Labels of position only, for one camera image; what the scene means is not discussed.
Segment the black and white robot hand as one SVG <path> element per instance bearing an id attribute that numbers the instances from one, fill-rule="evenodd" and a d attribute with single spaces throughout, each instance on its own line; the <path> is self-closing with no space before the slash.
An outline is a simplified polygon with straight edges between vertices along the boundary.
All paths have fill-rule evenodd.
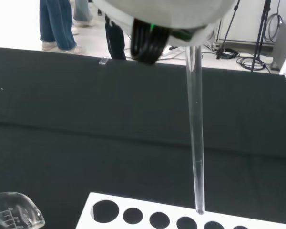
<path id="1" fill-rule="evenodd" d="M 166 45 L 203 45 L 234 1 L 96 0 L 94 4 L 130 35 L 132 58 L 154 64 Z"/>

